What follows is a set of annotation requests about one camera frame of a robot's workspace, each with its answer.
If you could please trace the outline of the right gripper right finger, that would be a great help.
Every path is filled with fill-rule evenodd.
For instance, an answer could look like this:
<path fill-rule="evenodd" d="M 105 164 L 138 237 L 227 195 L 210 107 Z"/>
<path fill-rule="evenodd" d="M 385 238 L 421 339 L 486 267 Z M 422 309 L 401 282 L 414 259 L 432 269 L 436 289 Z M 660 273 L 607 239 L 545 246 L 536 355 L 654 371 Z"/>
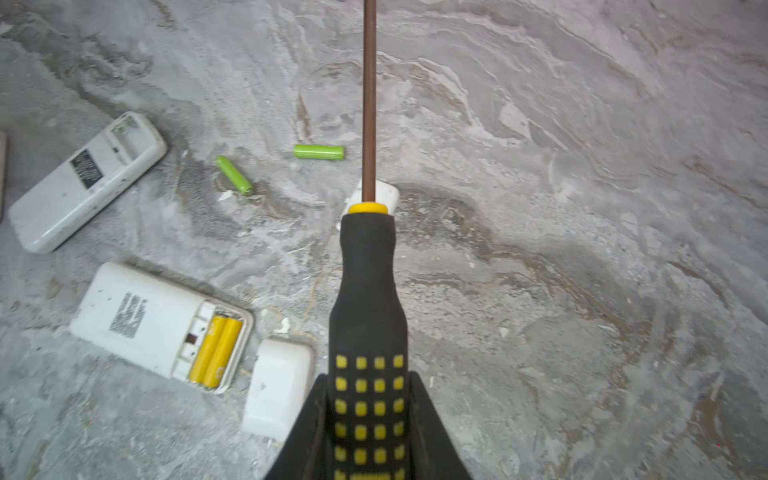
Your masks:
<path fill-rule="evenodd" d="M 410 479 L 470 480 L 420 376 L 408 380 Z"/>

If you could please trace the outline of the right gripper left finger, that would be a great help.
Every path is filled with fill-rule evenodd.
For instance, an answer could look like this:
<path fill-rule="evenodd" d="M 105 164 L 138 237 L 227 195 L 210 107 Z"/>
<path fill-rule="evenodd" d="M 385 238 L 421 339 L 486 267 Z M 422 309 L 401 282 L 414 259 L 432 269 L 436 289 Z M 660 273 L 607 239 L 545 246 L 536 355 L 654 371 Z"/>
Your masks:
<path fill-rule="evenodd" d="M 265 480 L 326 478 L 327 386 L 327 376 L 320 374 Z"/>

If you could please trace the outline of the black yellow screwdriver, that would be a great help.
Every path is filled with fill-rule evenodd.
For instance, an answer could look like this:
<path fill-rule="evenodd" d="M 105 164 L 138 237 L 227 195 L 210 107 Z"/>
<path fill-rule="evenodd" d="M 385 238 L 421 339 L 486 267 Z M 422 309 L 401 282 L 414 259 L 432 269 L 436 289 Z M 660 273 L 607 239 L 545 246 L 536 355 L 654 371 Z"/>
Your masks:
<path fill-rule="evenodd" d="M 363 14 L 361 200 L 341 221 L 343 272 L 330 316 L 328 471 L 405 479 L 407 322 L 397 295 L 394 219 L 376 200 L 377 4 Z"/>

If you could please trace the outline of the white battery cover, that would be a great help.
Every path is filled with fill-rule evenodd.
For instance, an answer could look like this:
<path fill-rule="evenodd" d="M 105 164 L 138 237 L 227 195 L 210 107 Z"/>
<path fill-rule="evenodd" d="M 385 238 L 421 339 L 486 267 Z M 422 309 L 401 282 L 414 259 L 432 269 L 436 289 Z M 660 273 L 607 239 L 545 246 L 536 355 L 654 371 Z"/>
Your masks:
<path fill-rule="evenodd" d="M 252 371 L 242 430 L 284 442 L 308 394 L 314 364 L 314 351 L 307 344 L 263 340 Z"/>
<path fill-rule="evenodd" d="M 388 214 L 393 216 L 398 206 L 400 199 L 399 190 L 386 182 L 376 181 L 376 202 L 387 207 Z M 358 203 L 362 202 L 362 181 L 359 181 L 350 195 L 345 199 L 344 208 L 342 209 L 339 220 L 336 224 L 336 229 L 341 230 L 341 220 L 348 213 L 348 210 Z"/>

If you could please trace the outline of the yellow battery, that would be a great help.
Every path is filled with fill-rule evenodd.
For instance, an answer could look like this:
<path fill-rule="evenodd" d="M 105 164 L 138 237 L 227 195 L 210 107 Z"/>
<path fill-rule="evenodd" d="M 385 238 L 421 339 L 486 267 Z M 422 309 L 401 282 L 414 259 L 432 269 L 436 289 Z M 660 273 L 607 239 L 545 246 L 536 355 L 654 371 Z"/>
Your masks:
<path fill-rule="evenodd" d="M 219 320 L 219 317 L 222 317 L 222 316 L 215 316 L 213 318 L 210 324 L 210 328 L 202 343 L 202 346 L 198 351 L 196 360 L 194 361 L 192 368 L 188 374 L 188 379 L 195 384 L 203 385 L 202 380 L 203 380 L 205 371 L 208 368 L 209 362 L 211 360 L 211 356 L 212 356 L 213 349 L 216 342 L 216 333 L 222 323 L 222 320 Z"/>
<path fill-rule="evenodd" d="M 243 327 L 243 322 L 235 318 L 219 317 L 219 320 L 222 323 L 217 330 L 211 360 L 202 380 L 202 384 L 209 389 L 220 385 Z"/>

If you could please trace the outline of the white air conditioner remote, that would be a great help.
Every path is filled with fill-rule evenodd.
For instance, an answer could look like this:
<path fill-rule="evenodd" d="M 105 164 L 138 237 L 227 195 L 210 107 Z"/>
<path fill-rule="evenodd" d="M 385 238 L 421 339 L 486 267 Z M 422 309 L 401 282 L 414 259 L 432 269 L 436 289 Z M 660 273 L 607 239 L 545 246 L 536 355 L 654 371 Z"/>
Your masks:
<path fill-rule="evenodd" d="M 215 316 L 243 327 L 220 385 L 209 389 L 188 379 Z M 107 262 L 97 271 L 70 325 L 71 333 L 163 378 L 211 394 L 226 391 L 255 320 L 222 300 L 142 270 Z"/>

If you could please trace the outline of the green battery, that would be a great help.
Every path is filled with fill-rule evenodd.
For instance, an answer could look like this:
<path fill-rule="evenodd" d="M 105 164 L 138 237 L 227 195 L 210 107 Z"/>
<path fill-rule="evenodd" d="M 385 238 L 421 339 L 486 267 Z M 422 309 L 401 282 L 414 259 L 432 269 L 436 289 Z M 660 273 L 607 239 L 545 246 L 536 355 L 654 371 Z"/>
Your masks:
<path fill-rule="evenodd" d="M 218 156 L 215 161 L 221 173 L 232 183 L 234 188 L 243 196 L 250 196 L 254 192 L 252 183 L 240 172 L 240 170 L 226 156 Z"/>
<path fill-rule="evenodd" d="M 294 156 L 299 159 L 344 160 L 345 149 L 341 146 L 295 145 Z"/>

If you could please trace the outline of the red white remote control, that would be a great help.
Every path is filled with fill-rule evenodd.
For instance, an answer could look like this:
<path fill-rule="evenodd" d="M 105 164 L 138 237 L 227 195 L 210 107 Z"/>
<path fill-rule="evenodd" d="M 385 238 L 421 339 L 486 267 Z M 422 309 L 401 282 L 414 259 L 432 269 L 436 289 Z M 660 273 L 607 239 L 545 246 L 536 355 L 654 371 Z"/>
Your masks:
<path fill-rule="evenodd" d="M 24 250 L 54 251 L 167 150 L 146 116 L 119 116 L 11 205 L 10 223 Z"/>

